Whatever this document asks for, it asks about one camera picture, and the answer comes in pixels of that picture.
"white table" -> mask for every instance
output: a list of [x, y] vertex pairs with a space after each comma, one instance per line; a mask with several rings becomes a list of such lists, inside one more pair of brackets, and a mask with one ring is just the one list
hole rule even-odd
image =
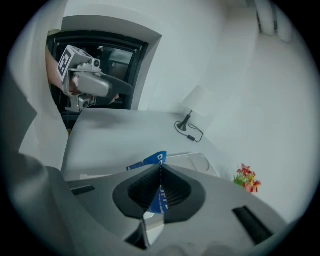
[[[79, 180], [81, 175], [125, 172], [128, 166], [167, 151], [168, 156], [200, 152], [219, 177], [230, 180], [234, 172], [230, 161], [205, 136], [197, 143], [175, 130], [175, 122], [183, 119], [183, 115], [174, 113], [85, 109], [68, 139], [62, 175], [66, 181], [72, 181]], [[201, 136], [191, 128], [187, 134], [197, 140]]]

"black cable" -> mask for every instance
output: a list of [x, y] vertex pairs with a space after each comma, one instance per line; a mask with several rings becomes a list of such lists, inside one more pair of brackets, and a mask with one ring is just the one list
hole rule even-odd
[[[183, 134], [182, 132], [180, 132], [178, 129], [177, 129], [177, 127], [176, 127], [176, 124], [177, 123], [181, 123], [180, 121], [176, 121], [175, 123], [174, 123], [174, 128], [176, 129], [176, 131], [178, 132], [178, 133], [180, 133], [181, 135], [183, 135], [183, 136], [186, 136], [186, 137], [188, 137], [188, 135], [186, 135], [186, 134]], [[200, 133], [201, 133], [201, 138], [199, 139], [199, 140], [194, 140], [195, 142], [200, 142], [201, 140], [202, 140], [202, 137], [204, 136], [204, 133], [198, 128], [198, 127], [196, 127], [195, 125], [193, 125], [193, 124], [189, 124], [188, 125], [191, 129], [195, 129], [195, 130], [198, 130]]]
[[202, 132], [202, 130], [200, 130], [198, 127], [196, 127], [195, 125], [193, 125], [192, 123], [190, 123], [188, 125], [191, 129], [195, 129], [195, 130], [198, 130], [200, 133], [201, 133], [201, 138], [197, 141], [195, 140], [195, 142], [200, 142], [202, 140], [202, 137], [204, 136], [204, 133]]

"person's arm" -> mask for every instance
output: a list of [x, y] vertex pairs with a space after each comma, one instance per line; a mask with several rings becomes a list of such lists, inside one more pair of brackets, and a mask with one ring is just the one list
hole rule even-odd
[[62, 90], [62, 82], [57, 72], [58, 62], [51, 55], [48, 47], [45, 48], [45, 64], [49, 83]]

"white lamp shade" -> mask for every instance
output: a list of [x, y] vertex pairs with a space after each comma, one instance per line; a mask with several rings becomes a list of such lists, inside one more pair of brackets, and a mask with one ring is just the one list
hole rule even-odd
[[197, 85], [182, 103], [199, 115], [206, 116], [211, 110], [212, 101], [212, 92]]

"window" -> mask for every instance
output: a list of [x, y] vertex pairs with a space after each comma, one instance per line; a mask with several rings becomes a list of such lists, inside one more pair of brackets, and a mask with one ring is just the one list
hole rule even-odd
[[[140, 66], [148, 44], [140, 40], [101, 31], [69, 31], [48, 37], [48, 48], [52, 56], [59, 61], [67, 45], [78, 47], [92, 57], [99, 59], [102, 72], [121, 79], [135, 89]], [[55, 86], [51, 93], [67, 129], [72, 129], [80, 113], [66, 111], [70, 99]], [[119, 99], [106, 105], [105, 99], [98, 97], [95, 106], [90, 108], [124, 109], [131, 108], [134, 93], [119, 95]]]

